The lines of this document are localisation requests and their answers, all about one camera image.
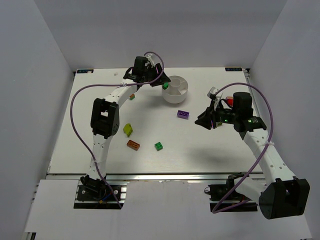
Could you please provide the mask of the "green square lego brick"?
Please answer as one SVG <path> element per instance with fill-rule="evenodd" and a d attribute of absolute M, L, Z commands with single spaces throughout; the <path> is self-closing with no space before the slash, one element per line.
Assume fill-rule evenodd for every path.
<path fill-rule="evenodd" d="M 169 87 L 169 84 L 168 84 L 167 82 L 162 85 L 162 88 L 163 88 L 164 90 L 166 90 L 168 87 Z"/>

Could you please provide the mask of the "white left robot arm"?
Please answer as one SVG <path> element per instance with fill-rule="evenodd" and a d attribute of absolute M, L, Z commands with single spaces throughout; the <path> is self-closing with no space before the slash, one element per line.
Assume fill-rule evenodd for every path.
<path fill-rule="evenodd" d="M 103 181 L 106 177 L 106 162 L 111 140 L 120 128 L 120 108 L 143 85 L 151 87 L 170 83 L 164 73 L 164 62 L 155 52 L 148 51 L 137 56 L 134 65 L 128 68 L 119 84 L 108 84 L 115 89 L 104 98 L 93 102 L 90 127 L 93 147 L 89 150 L 91 161 L 86 178 Z"/>

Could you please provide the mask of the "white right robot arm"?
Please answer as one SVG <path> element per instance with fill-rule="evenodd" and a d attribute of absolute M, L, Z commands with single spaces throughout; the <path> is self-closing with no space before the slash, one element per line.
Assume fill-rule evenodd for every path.
<path fill-rule="evenodd" d="M 211 211 L 219 213 L 231 209 L 231 206 L 220 208 L 220 205 L 228 198 L 242 195 L 239 206 L 253 201 L 268 220 L 303 215 L 310 185 L 306 179 L 296 177 L 281 158 L 269 139 L 271 132 L 253 113 L 252 96 L 248 92 L 236 92 L 227 108 L 223 106 L 227 100 L 216 93 L 209 93 L 208 97 L 210 105 L 197 117 L 195 124 L 208 130 L 215 129 L 218 123 L 233 125 L 256 157 L 254 165 L 261 168 L 266 181 L 261 184 L 253 180 L 249 172 L 229 175 L 221 199 Z"/>

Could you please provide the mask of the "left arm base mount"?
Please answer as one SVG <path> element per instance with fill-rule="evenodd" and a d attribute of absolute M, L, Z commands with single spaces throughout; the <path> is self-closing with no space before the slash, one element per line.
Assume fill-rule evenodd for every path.
<path fill-rule="evenodd" d="M 120 210 L 123 206 L 122 186 L 112 184 L 110 187 L 101 179 L 81 176 L 76 190 L 74 209 L 83 210 Z"/>

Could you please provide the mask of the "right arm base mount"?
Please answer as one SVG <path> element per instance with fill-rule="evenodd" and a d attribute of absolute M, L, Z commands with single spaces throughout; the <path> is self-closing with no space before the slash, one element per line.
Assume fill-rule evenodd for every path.
<path fill-rule="evenodd" d="M 217 203 L 221 200 L 221 198 L 228 193 L 228 191 L 235 185 L 235 180 L 240 179 L 244 176 L 243 173 L 235 173 L 228 176 L 226 179 L 226 183 L 224 184 L 210 184 L 203 190 L 204 193 L 210 196 L 209 203 L 210 211 L 217 205 Z M 224 202 L 217 208 L 217 210 L 221 210 L 223 208 L 227 208 L 230 206 L 234 206 L 237 203 L 245 202 L 248 198 L 243 194 L 237 193 L 233 191 Z M 246 202 L 240 206 L 233 207 L 231 209 L 227 209 L 225 212 L 257 212 L 258 206 L 254 202 Z"/>

